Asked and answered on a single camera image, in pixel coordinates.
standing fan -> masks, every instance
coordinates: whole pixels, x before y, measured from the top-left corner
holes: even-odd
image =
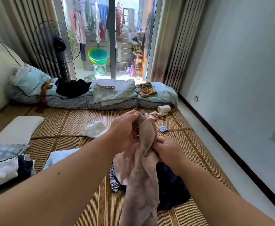
[[[65,64],[74,61],[80,53],[77,34],[65,23],[49,20],[34,30],[34,43],[46,59],[58,64],[60,77],[68,79]]]

power cord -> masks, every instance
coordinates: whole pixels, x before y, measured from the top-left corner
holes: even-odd
[[[7,50],[7,52],[11,55],[11,57],[12,58],[14,58],[13,57],[13,55],[10,53],[10,51],[7,49],[7,47],[0,41],[0,43],[5,47],[5,49]]]

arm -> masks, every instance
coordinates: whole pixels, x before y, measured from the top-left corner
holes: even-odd
[[[132,144],[137,117],[133,110],[116,118],[102,136],[0,195],[0,225],[73,226],[114,156]]]
[[[275,221],[229,190],[184,155],[170,137],[153,144],[160,158],[181,176],[209,225],[275,225]]]

floor mat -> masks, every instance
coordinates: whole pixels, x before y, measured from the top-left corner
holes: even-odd
[[[81,135],[87,124],[103,121],[108,127],[114,118],[130,110],[87,110],[47,108],[42,114],[35,112],[36,107],[9,105],[0,112],[0,131],[16,116],[42,116],[45,121],[36,129],[33,137],[61,136],[35,139],[30,141],[27,151],[31,159],[36,160],[35,168],[41,171],[50,152],[79,148],[90,142],[89,137],[70,137]],[[208,149],[199,139],[177,107],[164,116],[165,121],[155,121],[156,126],[163,125],[169,132],[158,132],[158,136],[170,136],[182,147],[185,155],[194,163],[207,170],[232,191],[237,192],[223,173]],[[99,188],[75,225],[117,226],[123,206],[124,192],[114,193],[110,189],[109,174],[106,174]],[[169,211],[158,212],[159,226],[208,225],[193,199]]]

curtain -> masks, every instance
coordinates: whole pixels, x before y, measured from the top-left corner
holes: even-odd
[[[35,28],[47,20],[57,20],[52,0],[0,0],[0,30],[5,41],[25,62],[58,78],[58,65],[37,51],[33,39]]]
[[[178,92],[206,0],[164,0],[150,81]]]

